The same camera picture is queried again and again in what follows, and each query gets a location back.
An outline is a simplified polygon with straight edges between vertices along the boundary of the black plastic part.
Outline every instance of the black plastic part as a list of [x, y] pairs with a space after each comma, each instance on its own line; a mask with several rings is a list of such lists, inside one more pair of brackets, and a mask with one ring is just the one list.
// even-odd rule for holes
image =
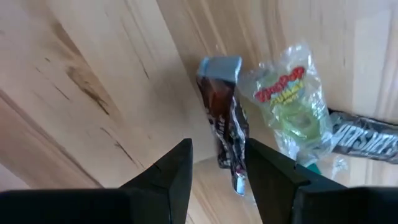
[[184, 224], [192, 140], [184, 139], [119, 189], [13, 190], [0, 194], [0, 223]]
[[263, 223], [398, 223], [397, 188], [347, 189], [255, 139], [245, 155]]

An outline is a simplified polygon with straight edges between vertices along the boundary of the wooden surface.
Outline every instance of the wooden surface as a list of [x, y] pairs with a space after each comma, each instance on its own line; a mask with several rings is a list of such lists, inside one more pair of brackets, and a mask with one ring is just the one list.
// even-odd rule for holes
[[[247, 71], [300, 41], [328, 106], [398, 123], [398, 0], [0, 0], [0, 189], [118, 187], [183, 138], [214, 157], [201, 58], [238, 54]], [[339, 182], [398, 185], [396, 166], [345, 161]], [[195, 164], [189, 223], [258, 223], [224, 171]]]

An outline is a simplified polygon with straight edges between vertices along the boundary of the ring pop packaging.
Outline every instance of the ring pop packaging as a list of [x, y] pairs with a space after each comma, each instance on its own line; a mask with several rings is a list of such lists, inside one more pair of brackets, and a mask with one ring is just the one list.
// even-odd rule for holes
[[332, 125], [307, 46], [291, 46], [277, 63], [241, 74], [238, 88], [260, 106], [282, 153], [309, 166], [331, 152]]

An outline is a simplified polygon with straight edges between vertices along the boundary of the chocolate bar wrapper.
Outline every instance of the chocolate bar wrapper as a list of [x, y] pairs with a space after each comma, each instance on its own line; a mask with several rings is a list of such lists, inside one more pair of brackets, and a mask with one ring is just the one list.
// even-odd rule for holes
[[398, 164], [398, 126], [333, 112], [334, 152]]
[[243, 195], [246, 178], [244, 143], [249, 135], [249, 125], [234, 95], [241, 64], [240, 57], [205, 58], [198, 69], [197, 84], [217, 137], [218, 165], [231, 170], [233, 188]]

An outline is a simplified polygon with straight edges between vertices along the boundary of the plastic wrapper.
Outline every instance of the plastic wrapper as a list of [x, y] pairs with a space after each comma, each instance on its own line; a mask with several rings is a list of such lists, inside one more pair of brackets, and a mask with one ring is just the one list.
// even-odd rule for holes
[[309, 166], [331, 151], [331, 122], [306, 45], [289, 47], [277, 63], [239, 76], [241, 93], [260, 106], [282, 153]]
[[235, 96], [241, 65], [242, 58], [238, 56], [205, 58], [198, 69], [197, 83], [217, 137], [218, 165], [230, 169], [233, 188], [243, 195], [246, 183], [244, 144], [249, 125]]
[[398, 126], [342, 112], [330, 117], [334, 152], [398, 164]]

